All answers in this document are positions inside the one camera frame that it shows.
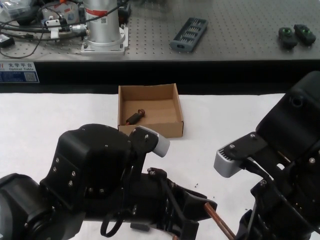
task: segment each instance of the sticker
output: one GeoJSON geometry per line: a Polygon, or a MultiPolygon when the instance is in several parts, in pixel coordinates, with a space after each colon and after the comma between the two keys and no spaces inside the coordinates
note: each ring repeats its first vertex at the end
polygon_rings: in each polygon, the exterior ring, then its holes
{"type": "MultiPolygon", "coordinates": [[[[107,13],[108,13],[108,11],[90,10],[90,9],[86,8],[85,9],[85,18],[87,20],[90,20],[90,19],[94,19],[96,17],[103,16],[103,15],[105,15],[107,13]]],[[[104,17],[101,17],[99,19],[92,20],[92,22],[100,23],[100,24],[108,24],[108,17],[104,16],[104,17]]]]}
{"type": "Polygon", "coordinates": [[[33,62],[0,62],[0,83],[39,83],[33,62]]]}

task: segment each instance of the screwdriver bit holder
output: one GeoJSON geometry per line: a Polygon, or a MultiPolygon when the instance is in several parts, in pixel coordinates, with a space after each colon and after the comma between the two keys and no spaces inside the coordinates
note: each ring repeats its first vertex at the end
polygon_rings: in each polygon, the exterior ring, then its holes
{"type": "Polygon", "coordinates": [[[281,45],[285,49],[292,49],[298,44],[298,41],[296,40],[294,33],[290,27],[281,27],[278,31],[278,36],[281,45]]]}
{"type": "Polygon", "coordinates": [[[306,46],[311,46],[316,41],[316,36],[313,32],[303,24],[294,25],[295,34],[306,46]]]}
{"type": "Polygon", "coordinates": [[[178,52],[192,52],[207,26],[207,20],[190,17],[170,43],[171,48],[178,52]]]}

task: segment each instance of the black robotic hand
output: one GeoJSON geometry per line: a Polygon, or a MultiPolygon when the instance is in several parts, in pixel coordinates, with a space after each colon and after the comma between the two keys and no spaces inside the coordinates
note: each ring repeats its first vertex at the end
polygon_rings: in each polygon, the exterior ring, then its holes
{"type": "Polygon", "coordinates": [[[100,124],[65,132],[40,184],[16,173],[0,179],[0,239],[67,240],[83,221],[102,222],[107,238],[130,222],[196,239],[198,221],[209,218],[204,204],[217,204],[161,169],[142,173],[146,154],[164,157],[169,145],[141,126],[130,136],[100,124]],[[116,224],[107,232],[109,222],[116,224]]]}

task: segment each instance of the blue label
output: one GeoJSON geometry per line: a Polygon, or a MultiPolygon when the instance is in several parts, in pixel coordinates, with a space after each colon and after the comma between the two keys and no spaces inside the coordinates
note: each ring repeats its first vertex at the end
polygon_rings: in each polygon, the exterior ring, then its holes
{"type": "Polygon", "coordinates": [[[0,83],[39,83],[33,62],[0,62],[0,83]]]}
{"type": "Polygon", "coordinates": [[[0,71],[0,83],[39,83],[35,71],[0,71]]]}

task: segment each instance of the silver cylinder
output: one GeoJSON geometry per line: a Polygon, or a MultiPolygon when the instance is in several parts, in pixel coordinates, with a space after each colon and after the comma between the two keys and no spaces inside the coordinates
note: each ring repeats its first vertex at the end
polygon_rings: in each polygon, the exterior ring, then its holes
{"type": "MultiPolygon", "coordinates": [[[[102,16],[117,7],[117,0],[84,0],[87,20],[102,16]]],[[[118,42],[122,39],[119,29],[118,10],[97,20],[87,23],[89,36],[87,41],[93,45],[118,42]]]]}

